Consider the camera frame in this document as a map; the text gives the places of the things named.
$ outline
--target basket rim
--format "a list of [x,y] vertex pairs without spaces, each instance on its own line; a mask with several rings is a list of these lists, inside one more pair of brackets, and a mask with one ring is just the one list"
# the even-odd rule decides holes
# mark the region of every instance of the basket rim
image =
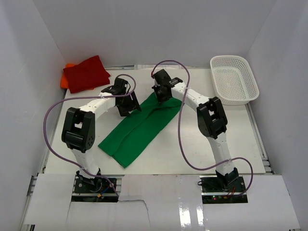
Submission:
[[[238,60],[241,60],[242,62],[245,63],[247,69],[248,69],[248,72],[250,74],[250,77],[251,77],[251,80],[253,82],[253,85],[254,85],[254,88],[256,90],[256,95],[252,98],[247,98],[247,99],[244,99],[244,100],[240,100],[240,99],[230,99],[228,97],[225,97],[223,96],[219,89],[217,88],[217,82],[216,82],[216,78],[214,78],[214,73],[213,73],[213,66],[212,66],[212,62],[216,59],[219,59],[219,58],[234,58],[234,59],[238,59]],[[211,76],[212,76],[212,80],[213,80],[213,85],[214,85],[214,88],[217,92],[217,94],[219,95],[219,97],[223,98],[224,100],[227,100],[227,101],[233,101],[233,102],[244,102],[244,101],[252,101],[252,100],[255,100],[256,98],[258,98],[259,94],[260,94],[260,91],[259,91],[259,88],[258,88],[258,85],[257,85],[257,82],[256,82],[256,79],[255,79],[255,76],[251,70],[251,67],[248,63],[248,61],[241,57],[241,56],[237,56],[237,55],[218,55],[218,56],[214,56],[213,58],[211,58],[211,61],[210,61],[210,66],[211,66]]]

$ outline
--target orange cloth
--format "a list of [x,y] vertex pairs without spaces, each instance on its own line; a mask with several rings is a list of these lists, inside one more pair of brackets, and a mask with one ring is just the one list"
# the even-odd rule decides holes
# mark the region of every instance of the orange cloth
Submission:
[[[67,64],[67,65],[65,65],[65,68],[67,68],[67,67],[73,67],[73,66],[75,66],[75,64]],[[61,77],[60,87],[61,87],[62,89],[68,89],[68,81],[67,81],[67,78],[66,78],[66,76],[65,76],[64,73],[62,74],[62,77]]]

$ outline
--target folded green fabric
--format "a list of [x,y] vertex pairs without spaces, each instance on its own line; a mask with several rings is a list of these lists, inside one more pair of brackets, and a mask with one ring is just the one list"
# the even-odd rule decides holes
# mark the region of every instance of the folded green fabric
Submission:
[[129,166],[179,112],[181,101],[169,99],[159,104],[152,93],[137,110],[122,122],[98,145],[123,167]]

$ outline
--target tabletop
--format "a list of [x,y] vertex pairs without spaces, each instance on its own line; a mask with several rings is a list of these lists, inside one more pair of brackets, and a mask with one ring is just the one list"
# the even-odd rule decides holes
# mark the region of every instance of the tabletop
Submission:
[[[210,69],[190,69],[190,87],[207,97],[214,97],[214,88],[211,79]],[[150,77],[150,70],[113,70],[110,83],[119,74],[129,74],[136,79],[135,89],[137,99],[141,104],[152,92],[154,80]],[[185,70],[167,70],[171,78],[179,77],[187,81]],[[101,86],[94,90],[87,90],[71,94],[69,90],[65,98],[80,96],[96,96],[107,86]],[[61,156],[74,160],[75,157],[66,144],[61,141],[66,111],[69,107],[80,107],[90,100],[71,100],[63,103],[59,121],[52,141],[52,148]],[[231,157],[242,156],[248,159],[255,173],[265,173],[260,150],[254,136],[253,128],[245,105],[224,106],[227,124],[227,142]],[[176,115],[170,123],[152,140],[140,156],[127,168],[123,168],[112,157],[98,148],[98,144],[122,121],[117,108],[112,108],[96,120],[96,138],[92,149],[95,150],[94,158],[98,167],[104,175],[126,175],[126,174],[214,174],[215,169],[200,172],[190,168],[184,161],[178,143]],[[184,106],[181,120],[181,137],[184,152],[196,167],[208,167],[215,164],[213,152],[206,137],[199,131],[197,115],[194,110]],[[250,173],[250,168],[245,161],[234,162],[240,174]],[[78,167],[65,162],[53,154],[49,155],[45,173],[74,173]]]

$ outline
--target blue wire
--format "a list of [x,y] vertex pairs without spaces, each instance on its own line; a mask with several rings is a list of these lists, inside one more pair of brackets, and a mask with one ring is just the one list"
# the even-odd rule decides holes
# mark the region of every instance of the blue wire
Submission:
[[101,192],[101,195],[103,195],[103,193],[105,193],[107,190],[108,190],[108,187],[104,191]]

